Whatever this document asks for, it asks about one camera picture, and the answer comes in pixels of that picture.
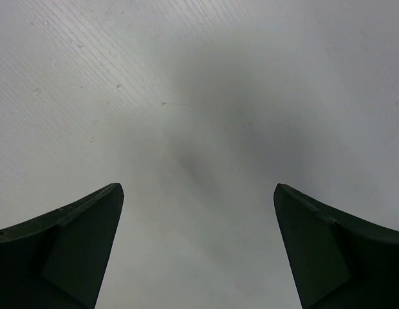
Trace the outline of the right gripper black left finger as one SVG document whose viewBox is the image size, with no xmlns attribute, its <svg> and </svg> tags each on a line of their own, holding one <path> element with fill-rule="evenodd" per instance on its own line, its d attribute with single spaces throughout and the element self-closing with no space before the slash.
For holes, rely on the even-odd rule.
<svg viewBox="0 0 399 309">
<path fill-rule="evenodd" d="M 0 308 L 94 308 L 124 202 L 111 183 L 0 230 Z"/>
</svg>

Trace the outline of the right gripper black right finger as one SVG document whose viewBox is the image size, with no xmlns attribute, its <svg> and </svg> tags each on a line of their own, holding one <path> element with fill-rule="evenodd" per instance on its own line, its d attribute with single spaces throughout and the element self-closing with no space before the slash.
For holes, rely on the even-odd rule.
<svg viewBox="0 0 399 309">
<path fill-rule="evenodd" d="M 303 308 L 399 308 L 399 232 L 285 184 L 274 207 Z"/>
</svg>

